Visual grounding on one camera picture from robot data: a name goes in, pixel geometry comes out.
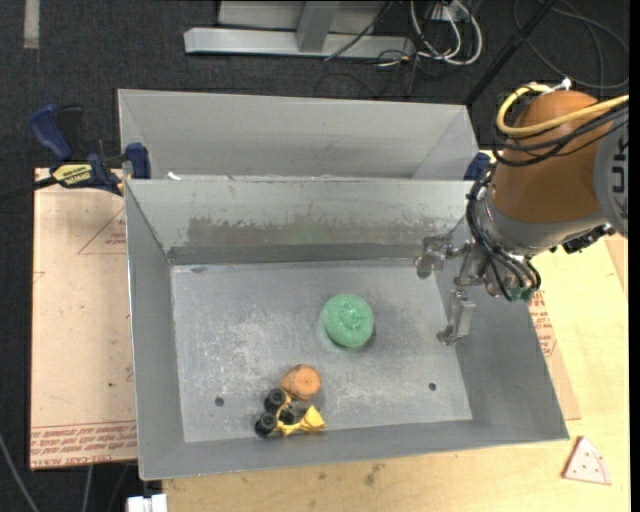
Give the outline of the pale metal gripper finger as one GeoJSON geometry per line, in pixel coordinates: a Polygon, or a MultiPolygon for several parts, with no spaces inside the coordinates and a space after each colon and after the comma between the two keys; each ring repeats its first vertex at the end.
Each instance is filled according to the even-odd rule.
{"type": "Polygon", "coordinates": [[[439,341],[444,345],[454,345],[467,338],[471,332],[476,302],[466,290],[453,289],[449,297],[447,325],[438,333],[439,341]]]}
{"type": "Polygon", "coordinates": [[[420,279],[430,277],[444,267],[451,252],[451,235],[437,235],[423,240],[422,252],[415,258],[414,267],[420,279]]]}

